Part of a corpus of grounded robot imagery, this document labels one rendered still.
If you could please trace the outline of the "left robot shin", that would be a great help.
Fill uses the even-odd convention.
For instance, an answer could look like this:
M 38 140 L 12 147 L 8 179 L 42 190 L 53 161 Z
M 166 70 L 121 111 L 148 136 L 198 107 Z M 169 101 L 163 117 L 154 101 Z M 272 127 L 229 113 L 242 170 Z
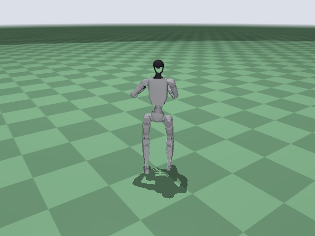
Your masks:
M 143 149 L 143 157 L 145 161 L 145 169 L 146 167 L 149 168 L 149 153 L 150 153 L 150 148 L 149 146 L 145 146 L 145 139 L 142 140 L 142 149 Z

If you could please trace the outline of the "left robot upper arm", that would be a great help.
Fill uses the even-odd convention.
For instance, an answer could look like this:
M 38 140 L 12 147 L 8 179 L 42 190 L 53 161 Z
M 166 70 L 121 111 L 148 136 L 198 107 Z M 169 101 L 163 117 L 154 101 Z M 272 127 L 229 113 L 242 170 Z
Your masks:
M 141 83 L 139 83 L 139 85 L 135 88 L 135 90 L 130 95 L 133 98 L 136 98 L 138 95 L 138 92 L 140 92 L 144 88 L 144 86 L 148 85 L 148 80 L 149 79 L 142 80 Z

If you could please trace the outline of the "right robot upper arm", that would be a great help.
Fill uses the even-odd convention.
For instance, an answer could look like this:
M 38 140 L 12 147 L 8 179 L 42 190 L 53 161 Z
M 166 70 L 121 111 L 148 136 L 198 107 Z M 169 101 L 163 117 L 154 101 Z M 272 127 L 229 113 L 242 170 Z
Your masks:
M 171 97 L 173 99 L 177 98 L 178 93 L 177 93 L 177 87 L 176 87 L 175 80 L 171 78 L 171 79 L 167 79 L 167 82 L 168 82 L 168 85 L 170 86 L 171 91 L 172 91 Z

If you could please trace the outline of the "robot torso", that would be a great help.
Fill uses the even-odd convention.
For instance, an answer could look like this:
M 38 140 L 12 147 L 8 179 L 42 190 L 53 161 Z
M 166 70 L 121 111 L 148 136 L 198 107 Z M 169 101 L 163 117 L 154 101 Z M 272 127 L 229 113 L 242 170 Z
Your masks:
M 162 76 L 163 77 L 163 76 Z M 165 104 L 168 95 L 167 78 L 154 79 L 152 76 L 148 80 L 149 100 L 155 108 L 152 110 L 151 121 L 163 122 L 164 111 L 162 105 Z

